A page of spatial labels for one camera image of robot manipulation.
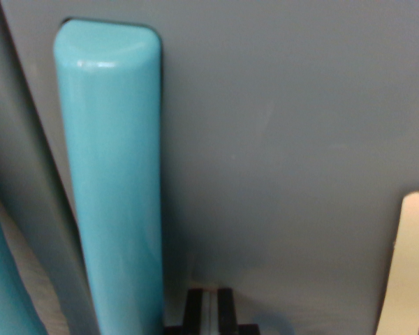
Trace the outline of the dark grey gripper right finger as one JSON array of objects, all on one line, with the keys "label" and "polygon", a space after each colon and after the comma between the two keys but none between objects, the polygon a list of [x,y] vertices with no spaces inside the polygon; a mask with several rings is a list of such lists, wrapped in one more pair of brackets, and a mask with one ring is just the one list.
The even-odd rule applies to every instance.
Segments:
[{"label": "dark grey gripper right finger", "polygon": [[233,290],[219,288],[210,295],[210,334],[239,334]]}]

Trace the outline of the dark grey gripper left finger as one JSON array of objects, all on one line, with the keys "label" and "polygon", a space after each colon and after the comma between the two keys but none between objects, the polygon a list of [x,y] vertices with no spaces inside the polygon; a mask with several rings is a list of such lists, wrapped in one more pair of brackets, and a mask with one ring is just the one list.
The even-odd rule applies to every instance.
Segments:
[{"label": "dark grey gripper left finger", "polygon": [[210,333],[210,293],[194,288],[187,292],[182,334]]}]

